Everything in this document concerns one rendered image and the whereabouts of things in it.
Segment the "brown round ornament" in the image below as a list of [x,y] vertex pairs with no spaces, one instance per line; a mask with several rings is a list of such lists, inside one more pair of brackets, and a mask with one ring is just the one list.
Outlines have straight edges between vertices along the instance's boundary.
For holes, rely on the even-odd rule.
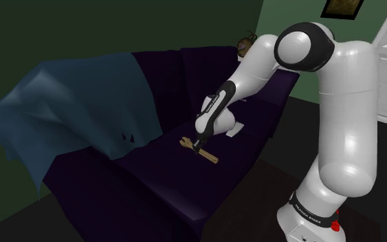
[[241,58],[247,54],[248,50],[251,46],[253,46],[255,40],[258,38],[252,31],[249,31],[249,33],[249,36],[242,38],[236,45],[237,55]]

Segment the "dark purple sofa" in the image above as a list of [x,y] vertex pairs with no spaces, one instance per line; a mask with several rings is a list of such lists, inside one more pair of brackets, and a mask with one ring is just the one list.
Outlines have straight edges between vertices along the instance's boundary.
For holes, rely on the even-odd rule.
[[238,67],[235,48],[137,52],[135,58],[162,136],[113,161],[94,148],[59,155],[45,185],[85,242],[199,242],[205,222],[273,136],[298,74],[279,69],[257,94],[230,106],[243,128],[206,142],[218,159],[212,163],[179,142],[194,137],[203,99]]

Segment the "wooden wrench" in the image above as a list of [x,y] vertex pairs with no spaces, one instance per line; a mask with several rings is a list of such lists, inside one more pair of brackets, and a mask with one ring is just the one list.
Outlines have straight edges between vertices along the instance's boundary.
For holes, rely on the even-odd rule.
[[187,137],[182,137],[179,143],[184,147],[193,150],[196,154],[201,155],[213,164],[217,164],[219,159],[202,148],[197,148],[195,144]]

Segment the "blue blanket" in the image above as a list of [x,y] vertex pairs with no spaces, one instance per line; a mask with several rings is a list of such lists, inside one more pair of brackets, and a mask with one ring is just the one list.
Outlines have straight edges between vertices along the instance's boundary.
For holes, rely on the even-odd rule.
[[163,133],[131,53],[39,63],[0,99],[0,144],[41,187],[58,155],[93,147],[111,160]]

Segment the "dark framed wall picture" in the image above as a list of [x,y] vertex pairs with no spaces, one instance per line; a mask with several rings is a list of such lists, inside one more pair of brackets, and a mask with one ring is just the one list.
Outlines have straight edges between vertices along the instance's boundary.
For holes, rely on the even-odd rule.
[[321,18],[355,20],[364,0],[327,0]]

